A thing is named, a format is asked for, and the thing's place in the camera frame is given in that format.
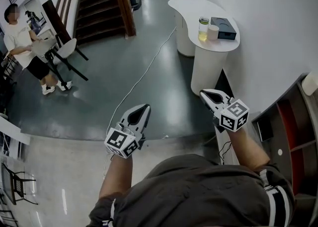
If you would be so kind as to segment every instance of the white pedestal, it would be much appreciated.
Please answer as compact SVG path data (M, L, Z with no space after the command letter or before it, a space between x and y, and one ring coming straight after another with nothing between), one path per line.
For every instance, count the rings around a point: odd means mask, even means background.
M196 95L199 95L200 90L215 88L227 56L228 52L195 48L191 89Z
M177 49L178 52L186 57L194 57L195 45L190 41L188 26L179 12L175 12L177 25Z

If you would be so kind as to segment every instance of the black box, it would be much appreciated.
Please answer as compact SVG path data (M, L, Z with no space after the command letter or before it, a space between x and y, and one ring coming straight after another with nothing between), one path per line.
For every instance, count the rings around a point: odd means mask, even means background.
M219 39L235 40L237 33L226 18L211 17L211 25L219 27Z

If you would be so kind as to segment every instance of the white sneaker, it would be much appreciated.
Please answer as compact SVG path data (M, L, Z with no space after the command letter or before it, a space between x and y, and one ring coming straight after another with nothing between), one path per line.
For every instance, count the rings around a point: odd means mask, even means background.
M46 87L45 90L42 89L42 93L43 93L44 95L46 95L46 94L49 94L49 93L54 92L54 90L55 90L55 87L54 87L54 86L52 86L52 87Z
M66 87L67 87L68 89L71 89L71 87L72 87L72 82L71 82L71 81L67 82L67 83L66 83ZM60 88L60 90L62 90L62 91L65 91L65 90L66 90L64 86L59 86L59 88Z

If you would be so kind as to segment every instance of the gray shirt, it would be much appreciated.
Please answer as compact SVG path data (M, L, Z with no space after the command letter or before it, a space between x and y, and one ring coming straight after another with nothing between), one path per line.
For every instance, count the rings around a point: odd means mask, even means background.
M276 167L263 169L271 186L285 190L290 220L295 208L290 184ZM126 194L99 199L89 217L88 227L110 221L115 227L268 226L270 203L259 172L183 155L160 163Z

